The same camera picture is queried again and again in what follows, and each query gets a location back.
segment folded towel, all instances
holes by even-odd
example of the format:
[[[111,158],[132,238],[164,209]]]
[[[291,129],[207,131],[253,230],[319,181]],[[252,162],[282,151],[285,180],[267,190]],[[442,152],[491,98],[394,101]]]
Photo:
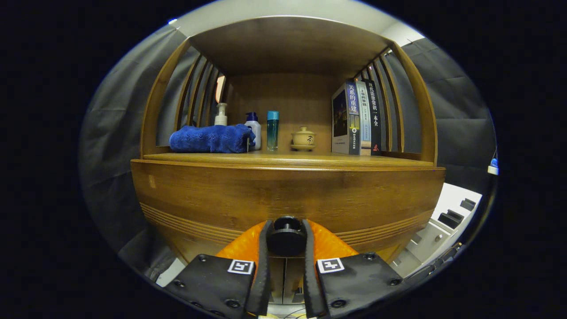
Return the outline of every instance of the folded towel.
[[[177,153],[245,153],[247,141],[254,146],[256,135],[244,124],[209,127],[183,126],[170,136],[170,148]]]

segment white bottle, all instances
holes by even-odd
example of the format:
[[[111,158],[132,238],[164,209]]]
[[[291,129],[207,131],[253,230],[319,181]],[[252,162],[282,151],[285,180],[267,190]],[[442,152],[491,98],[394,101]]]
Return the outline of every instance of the white bottle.
[[[218,103],[218,115],[214,117],[214,125],[224,125],[226,126],[227,117],[225,115],[226,112],[226,103]]]
[[[254,150],[259,150],[260,147],[262,146],[262,135],[261,135],[261,126],[260,123],[258,123],[258,116],[256,115],[256,112],[248,112],[246,113],[246,115],[248,115],[248,117],[246,118],[246,123],[244,123],[244,125],[246,125],[249,129],[252,130],[252,133],[254,133],[254,135],[256,135],[256,138],[254,139],[254,141],[256,142],[256,146],[254,146]]]

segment white cabinet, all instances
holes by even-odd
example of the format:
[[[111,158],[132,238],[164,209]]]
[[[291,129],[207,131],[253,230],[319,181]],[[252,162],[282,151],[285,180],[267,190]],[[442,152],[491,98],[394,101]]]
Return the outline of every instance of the white cabinet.
[[[407,277],[432,263],[456,243],[475,214],[481,198],[481,194],[444,183],[439,200],[427,226],[415,234],[404,251],[400,253],[390,266],[400,276]],[[462,221],[455,228],[445,225],[438,220],[440,215],[447,213],[449,209],[463,216]]]
[[[450,236],[451,233],[430,221],[424,229],[413,236],[405,248],[420,262],[425,262]]]

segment small glass bottle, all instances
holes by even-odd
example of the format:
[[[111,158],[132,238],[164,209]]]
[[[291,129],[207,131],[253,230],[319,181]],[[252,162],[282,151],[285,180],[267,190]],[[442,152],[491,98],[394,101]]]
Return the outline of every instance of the small glass bottle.
[[[268,150],[278,150],[279,123],[280,113],[278,111],[268,111]]]

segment shelf board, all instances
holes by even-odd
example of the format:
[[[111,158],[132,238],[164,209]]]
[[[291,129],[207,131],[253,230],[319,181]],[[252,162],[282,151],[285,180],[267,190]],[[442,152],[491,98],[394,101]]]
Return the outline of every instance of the shelf board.
[[[358,156],[340,153],[313,153],[292,150],[269,152],[256,150],[242,154],[163,153],[143,157],[145,160],[217,163],[261,166],[321,166],[321,167],[433,167],[431,162],[384,156]]]
[[[227,76],[314,73],[352,78],[392,44],[368,30],[306,16],[243,20],[189,40]]]

